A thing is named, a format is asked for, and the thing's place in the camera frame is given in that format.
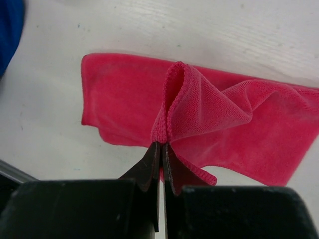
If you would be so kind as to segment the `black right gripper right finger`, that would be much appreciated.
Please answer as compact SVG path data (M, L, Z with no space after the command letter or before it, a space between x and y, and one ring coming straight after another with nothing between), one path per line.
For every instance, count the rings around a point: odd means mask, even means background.
M209 186L162 149L168 239L316 239L301 197L291 188Z

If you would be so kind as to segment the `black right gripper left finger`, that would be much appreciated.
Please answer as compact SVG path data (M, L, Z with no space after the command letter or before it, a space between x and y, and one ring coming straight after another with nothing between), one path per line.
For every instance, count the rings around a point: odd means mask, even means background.
M159 231L161 145L118 179L33 181L0 216L3 239L153 239Z

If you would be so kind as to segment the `pink microfiber towel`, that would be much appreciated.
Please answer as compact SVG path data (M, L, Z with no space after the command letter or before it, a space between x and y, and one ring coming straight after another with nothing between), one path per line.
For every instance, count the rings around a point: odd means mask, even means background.
M206 166L285 186L319 133L317 88L119 53L81 61L82 124L103 141L169 143L215 185Z

